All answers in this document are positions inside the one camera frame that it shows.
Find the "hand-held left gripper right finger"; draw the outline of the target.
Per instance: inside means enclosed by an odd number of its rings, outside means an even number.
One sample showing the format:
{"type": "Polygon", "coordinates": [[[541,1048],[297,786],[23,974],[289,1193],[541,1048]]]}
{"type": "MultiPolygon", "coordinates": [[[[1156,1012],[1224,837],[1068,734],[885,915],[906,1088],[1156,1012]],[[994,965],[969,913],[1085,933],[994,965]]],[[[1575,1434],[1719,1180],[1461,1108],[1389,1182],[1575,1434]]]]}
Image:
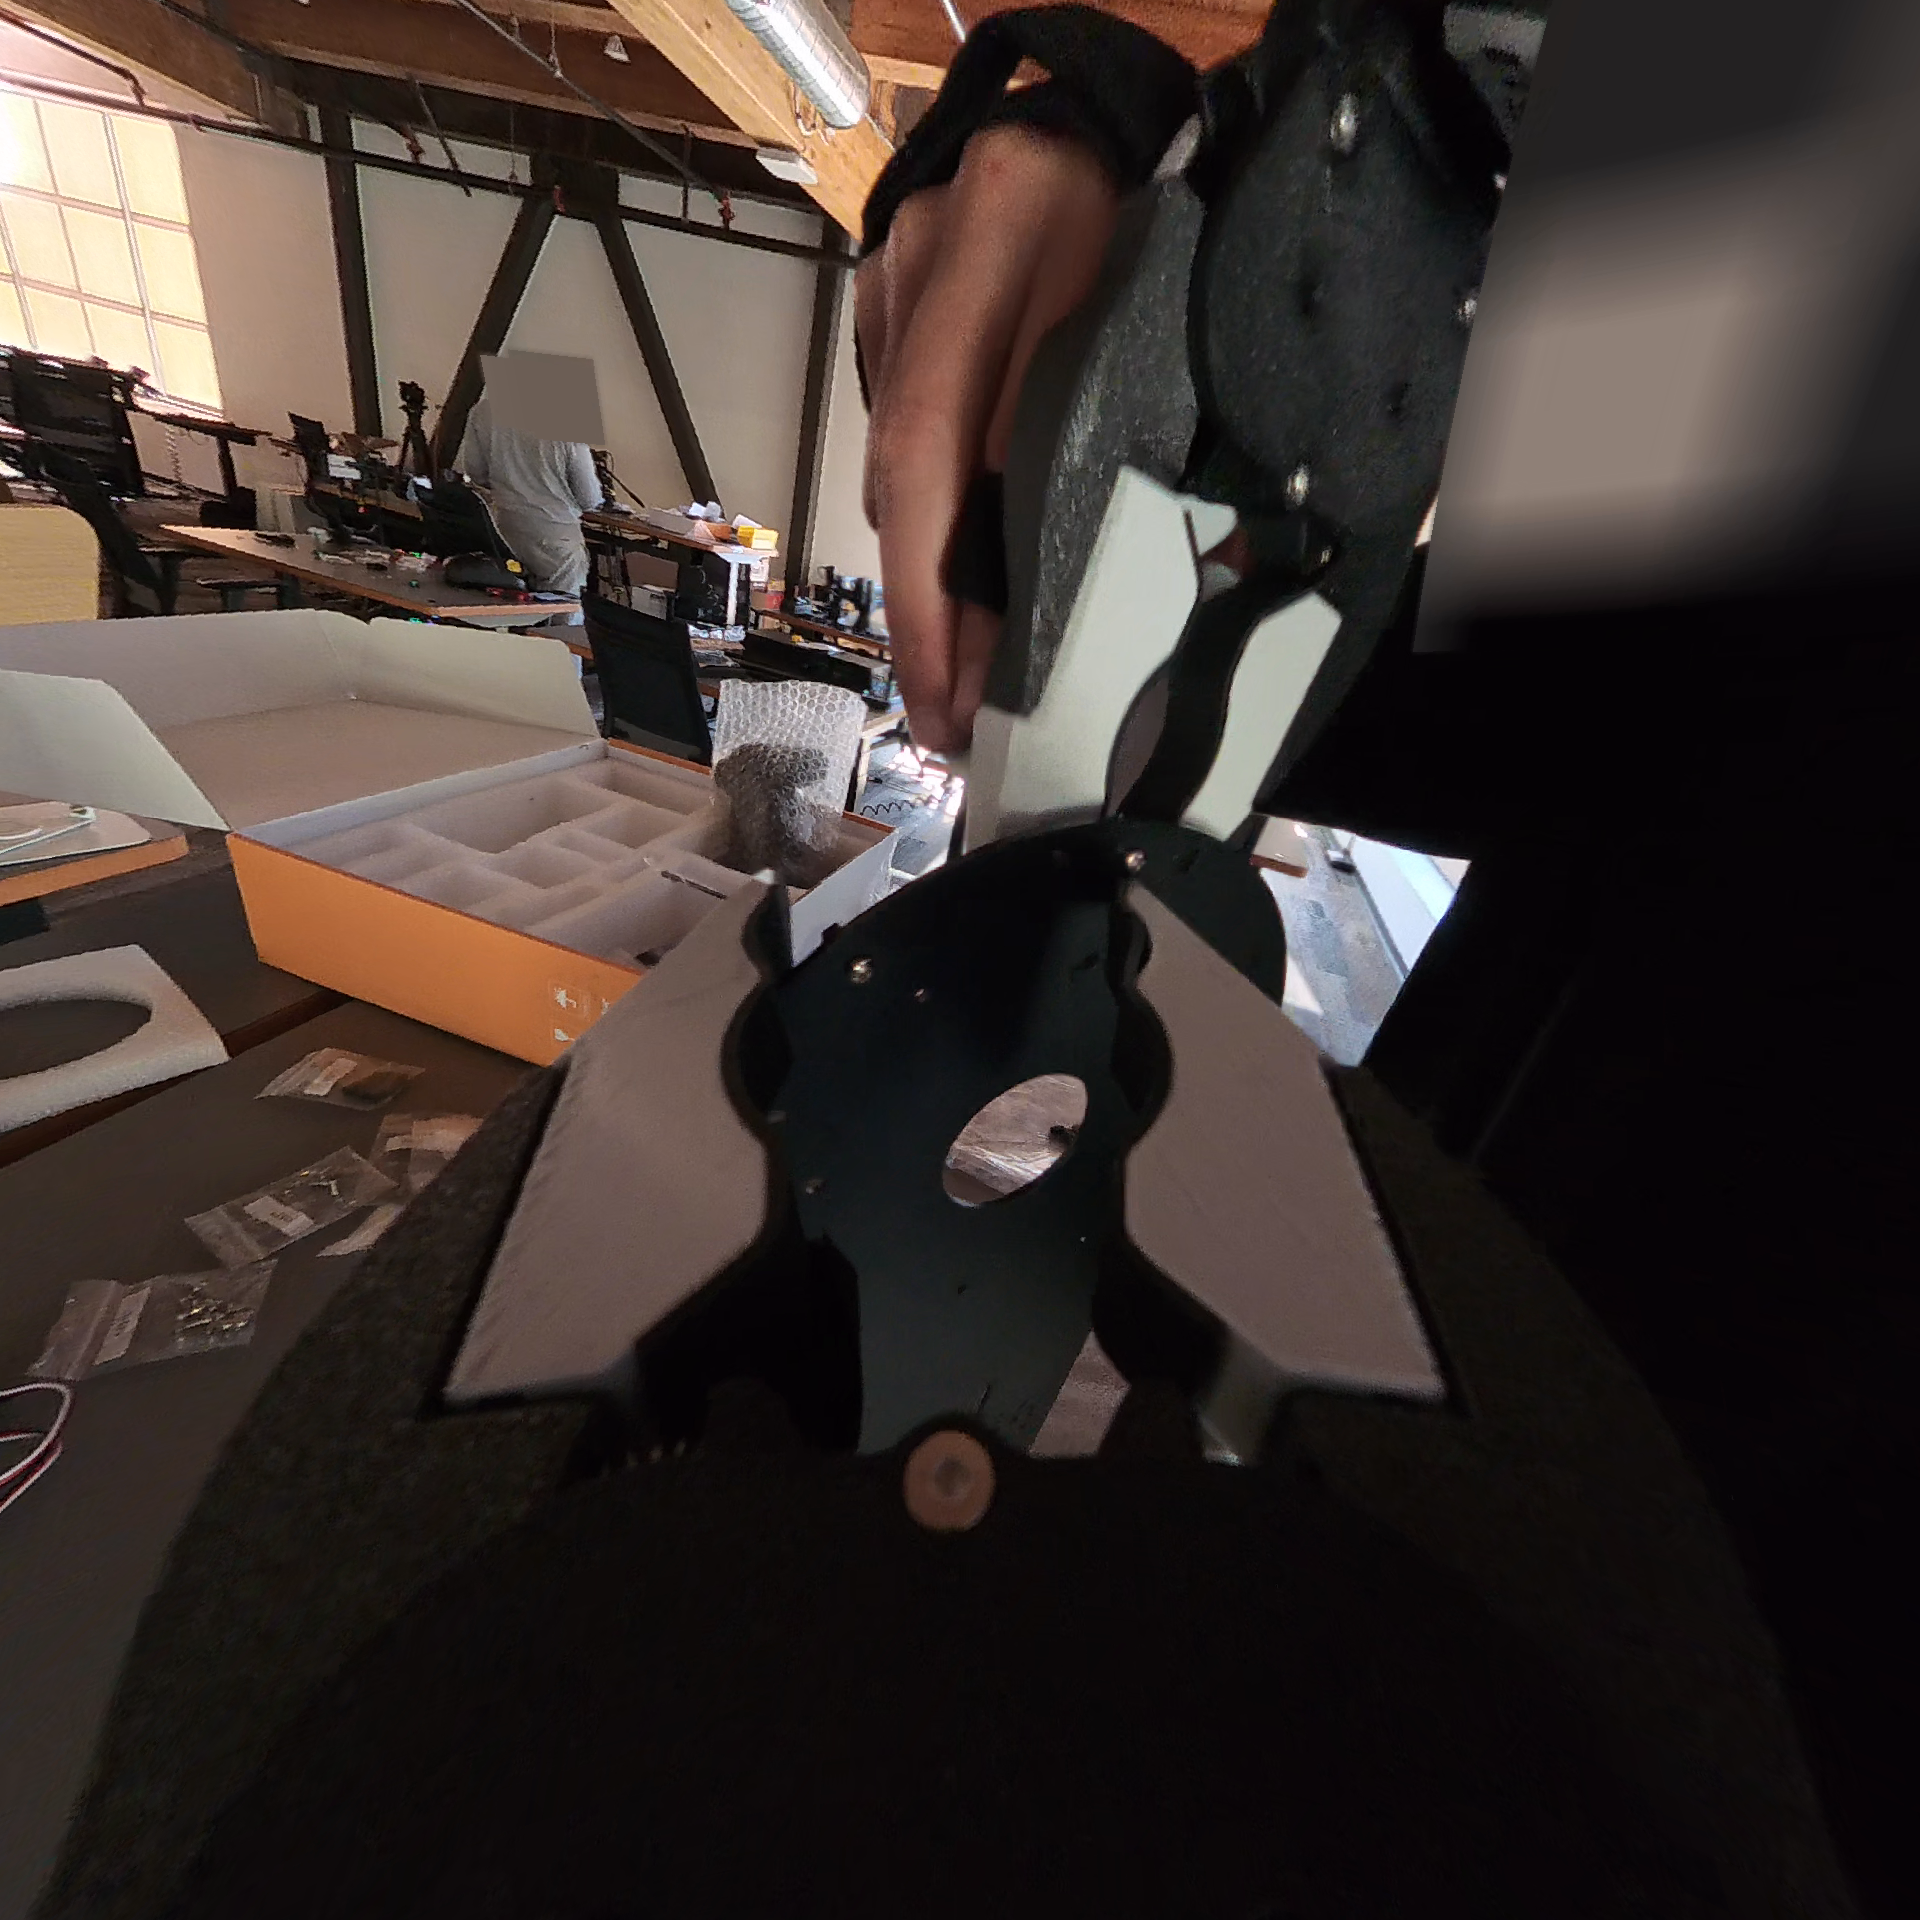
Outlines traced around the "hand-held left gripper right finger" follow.
{"type": "Polygon", "coordinates": [[[1337,1112],[1280,1003],[1133,883],[1136,986],[1169,1091],[1122,1163],[1122,1227],[1218,1336],[1194,1413],[1203,1450],[1252,1461],[1304,1392],[1445,1405],[1450,1388],[1337,1112]]]}

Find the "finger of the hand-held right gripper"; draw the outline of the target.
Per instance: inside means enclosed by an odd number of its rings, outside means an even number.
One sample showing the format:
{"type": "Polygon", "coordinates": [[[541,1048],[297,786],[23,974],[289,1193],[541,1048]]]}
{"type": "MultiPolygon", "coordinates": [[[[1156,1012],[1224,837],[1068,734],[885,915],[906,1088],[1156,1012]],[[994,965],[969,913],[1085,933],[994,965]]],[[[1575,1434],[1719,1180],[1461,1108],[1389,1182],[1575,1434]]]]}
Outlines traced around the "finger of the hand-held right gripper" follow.
{"type": "Polygon", "coordinates": [[[1258,811],[1291,723],[1337,635],[1340,613],[1306,592],[1249,634],[1227,684],[1221,741],[1188,802],[1188,828],[1227,841],[1258,811]]]}
{"type": "Polygon", "coordinates": [[[977,718],[967,841],[1090,826],[1111,809],[1120,734],[1183,642],[1203,558],[1237,520],[1227,502],[1120,469],[1043,694],[1026,714],[983,706],[977,718]]]}

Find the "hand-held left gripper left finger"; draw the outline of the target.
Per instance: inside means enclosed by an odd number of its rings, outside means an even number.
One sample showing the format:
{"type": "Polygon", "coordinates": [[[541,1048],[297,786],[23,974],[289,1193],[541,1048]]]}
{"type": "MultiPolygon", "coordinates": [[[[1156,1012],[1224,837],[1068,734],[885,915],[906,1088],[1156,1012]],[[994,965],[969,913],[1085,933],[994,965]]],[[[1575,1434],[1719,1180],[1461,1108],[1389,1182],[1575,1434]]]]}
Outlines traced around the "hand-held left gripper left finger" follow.
{"type": "Polygon", "coordinates": [[[739,1374],[803,1405],[810,1257],[730,1057],[787,934],[784,888],[745,883],[570,1051],[450,1408],[675,1408],[739,1374]]]}

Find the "black metal base plate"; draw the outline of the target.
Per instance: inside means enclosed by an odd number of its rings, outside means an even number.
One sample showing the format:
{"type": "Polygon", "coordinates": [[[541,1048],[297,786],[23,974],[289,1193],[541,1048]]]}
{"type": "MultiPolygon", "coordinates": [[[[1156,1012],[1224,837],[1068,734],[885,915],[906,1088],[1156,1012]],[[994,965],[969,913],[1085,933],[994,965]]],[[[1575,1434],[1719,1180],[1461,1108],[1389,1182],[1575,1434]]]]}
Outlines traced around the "black metal base plate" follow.
{"type": "Polygon", "coordinates": [[[740,1068],[800,1225],[852,1270],[860,1451],[959,1421],[1029,1451],[1120,1253],[1122,1163],[1173,1051],[1136,989],[1143,885],[1280,1002],[1280,910],[1242,848],[1173,824],[1003,838],[906,885],[753,1009],[740,1068]],[[1089,1107],[1034,1185],[983,1205],[945,1166],[1009,1088],[1063,1075],[1089,1107]]]}

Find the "long wooden desk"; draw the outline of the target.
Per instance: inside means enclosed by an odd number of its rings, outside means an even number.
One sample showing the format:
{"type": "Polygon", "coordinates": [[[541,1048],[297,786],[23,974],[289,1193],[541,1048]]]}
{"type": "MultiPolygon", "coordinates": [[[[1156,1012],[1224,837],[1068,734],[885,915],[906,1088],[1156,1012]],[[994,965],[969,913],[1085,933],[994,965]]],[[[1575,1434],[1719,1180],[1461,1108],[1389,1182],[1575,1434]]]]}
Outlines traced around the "long wooden desk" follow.
{"type": "Polygon", "coordinates": [[[268,570],[300,590],[332,590],[403,618],[472,629],[521,632],[571,622],[581,605],[525,592],[459,587],[442,560],[368,544],[329,544],[322,537],[272,539],[221,525],[164,524],[160,533],[202,553],[268,570]]]}

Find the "person's right hand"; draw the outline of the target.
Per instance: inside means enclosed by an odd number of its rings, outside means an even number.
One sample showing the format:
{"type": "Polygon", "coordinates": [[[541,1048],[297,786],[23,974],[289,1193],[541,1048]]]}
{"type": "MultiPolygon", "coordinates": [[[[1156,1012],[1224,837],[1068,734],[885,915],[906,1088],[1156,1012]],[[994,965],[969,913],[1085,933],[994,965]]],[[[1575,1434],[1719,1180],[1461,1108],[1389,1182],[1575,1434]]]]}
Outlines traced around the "person's right hand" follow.
{"type": "Polygon", "coordinates": [[[1119,188],[1082,139],[1001,125],[908,198],[855,274],[867,373],[861,502],[896,681],[924,752],[967,750],[999,618],[945,585],[969,484],[1003,466],[1034,352],[1093,290],[1119,188]]]}

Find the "bubble wrap bundle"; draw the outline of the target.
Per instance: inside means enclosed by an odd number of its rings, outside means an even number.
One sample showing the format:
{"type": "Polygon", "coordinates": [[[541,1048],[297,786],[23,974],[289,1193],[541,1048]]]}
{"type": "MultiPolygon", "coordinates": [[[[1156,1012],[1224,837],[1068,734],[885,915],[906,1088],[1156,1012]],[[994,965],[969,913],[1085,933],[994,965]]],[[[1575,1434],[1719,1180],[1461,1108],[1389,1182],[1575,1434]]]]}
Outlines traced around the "bubble wrap bundle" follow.
{"type": "Polygon", "coordinates": [[[800,890],[825,881],[852,788],[867,705],[819,681],[720,686],[712,720],[712,780],[728,798],[728,862],[800,890]]]}

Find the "orange white cardboard box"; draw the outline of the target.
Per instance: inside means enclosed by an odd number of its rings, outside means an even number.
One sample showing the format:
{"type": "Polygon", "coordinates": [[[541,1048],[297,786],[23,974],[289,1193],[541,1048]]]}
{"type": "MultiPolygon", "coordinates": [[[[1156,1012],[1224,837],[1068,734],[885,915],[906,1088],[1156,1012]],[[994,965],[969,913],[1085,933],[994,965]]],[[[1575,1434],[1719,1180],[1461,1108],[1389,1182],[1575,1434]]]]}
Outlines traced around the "orange white cardboard box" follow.
{"type": "Polygon", "coordinates": [[[3,635],[3,785],[220,829],[264,965],[554,1064],[745,888],[706,768],[551,638],[327,611],[3,635]]]}

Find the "pile of small hardware bags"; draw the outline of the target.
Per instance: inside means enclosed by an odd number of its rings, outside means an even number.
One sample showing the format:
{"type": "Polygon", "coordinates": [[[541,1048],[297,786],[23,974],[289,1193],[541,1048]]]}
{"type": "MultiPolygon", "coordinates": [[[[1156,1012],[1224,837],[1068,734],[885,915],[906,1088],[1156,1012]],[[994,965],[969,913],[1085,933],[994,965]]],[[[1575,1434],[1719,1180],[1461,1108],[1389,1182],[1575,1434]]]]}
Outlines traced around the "pile of small hardware bags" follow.
{"type": "Polygon", "coordinates": [[[370,1149],[329,1149],[307,1166],[185,1221],[211,1257],[204,1270],[152,1280],[88,1280],[68,1289],[31,1379],[77,1386],[90,1376],[242,1348],[268,1302],[277,1259],[327,1232],[325,1257],[365,1253],[476,1133],[464,1112],[412,1112],[421,1068],[317,1048],[277,1075],[266,1100],[373,1116],[370,1149]]]}

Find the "person's black top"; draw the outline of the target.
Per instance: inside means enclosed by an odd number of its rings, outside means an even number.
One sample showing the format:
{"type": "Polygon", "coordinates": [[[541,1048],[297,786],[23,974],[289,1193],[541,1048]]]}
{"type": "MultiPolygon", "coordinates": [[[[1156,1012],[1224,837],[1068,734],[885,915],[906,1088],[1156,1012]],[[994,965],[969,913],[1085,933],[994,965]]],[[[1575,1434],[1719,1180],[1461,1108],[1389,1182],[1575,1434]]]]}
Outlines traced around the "person's black top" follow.
{"type": "Polygon", "coordinates": [[[1269,788],[1468,860],[1367,1065],[1680,1430],[1871,1915],[1916,1915],[1916,698],[1916,582],[1393,632],[1269,788]]]}

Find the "beige partition panel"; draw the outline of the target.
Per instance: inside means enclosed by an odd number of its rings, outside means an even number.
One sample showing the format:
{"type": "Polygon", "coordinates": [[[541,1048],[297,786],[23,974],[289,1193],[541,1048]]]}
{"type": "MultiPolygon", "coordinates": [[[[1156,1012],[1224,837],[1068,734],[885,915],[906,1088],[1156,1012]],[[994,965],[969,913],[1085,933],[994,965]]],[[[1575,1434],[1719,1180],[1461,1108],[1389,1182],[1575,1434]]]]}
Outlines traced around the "beige partition panel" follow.
{"type": "Polygon", "coordinates": [[[3,604],[12,627],[92,622],[104,604],[104,553],[92,525],[60,502],[0,509],[3,604]]]}

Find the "paned window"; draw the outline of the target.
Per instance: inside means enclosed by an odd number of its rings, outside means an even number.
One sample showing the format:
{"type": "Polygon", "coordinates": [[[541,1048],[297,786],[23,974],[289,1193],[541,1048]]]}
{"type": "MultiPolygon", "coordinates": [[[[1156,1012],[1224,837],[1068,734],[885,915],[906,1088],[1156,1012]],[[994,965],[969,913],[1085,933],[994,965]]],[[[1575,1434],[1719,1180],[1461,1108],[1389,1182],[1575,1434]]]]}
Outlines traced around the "paned window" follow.
{"type": "Polygon", "coordinates": [[[221,412],[171,125],[4,86],[3,340],[135,370],[164,404],[221,412]]]}

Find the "silver air duct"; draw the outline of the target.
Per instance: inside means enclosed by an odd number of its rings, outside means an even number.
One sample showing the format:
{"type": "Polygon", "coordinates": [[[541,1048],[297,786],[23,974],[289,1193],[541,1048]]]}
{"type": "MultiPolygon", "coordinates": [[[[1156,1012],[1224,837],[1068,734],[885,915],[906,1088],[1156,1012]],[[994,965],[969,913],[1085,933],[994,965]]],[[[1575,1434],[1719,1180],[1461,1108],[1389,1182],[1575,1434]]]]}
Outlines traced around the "silver air duct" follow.
{"type": "Polygon", "coordinates": [[[874,74],[825,2],[728,2],[835,131],[868,116],[874,74]]]}

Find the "white foam frame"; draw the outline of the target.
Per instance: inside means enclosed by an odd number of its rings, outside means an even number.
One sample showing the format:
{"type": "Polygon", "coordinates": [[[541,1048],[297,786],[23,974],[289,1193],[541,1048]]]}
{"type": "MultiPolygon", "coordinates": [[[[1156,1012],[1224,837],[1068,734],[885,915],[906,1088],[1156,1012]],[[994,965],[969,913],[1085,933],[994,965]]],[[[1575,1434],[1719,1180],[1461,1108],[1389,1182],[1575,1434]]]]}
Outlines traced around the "white foam frame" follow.
{"type": "Polygon", "coordinates": [[[41,1016],[60,1003],[111,1002],[137,1009],[143,1024],[107,1048],[35,1073],[4,1069],[3,1132],[12,1133],[106,1097],[137,1093],[225,1065],[220,1030],[137,946],[82,950],[3,974],[4,1012],[41,1016]]]}

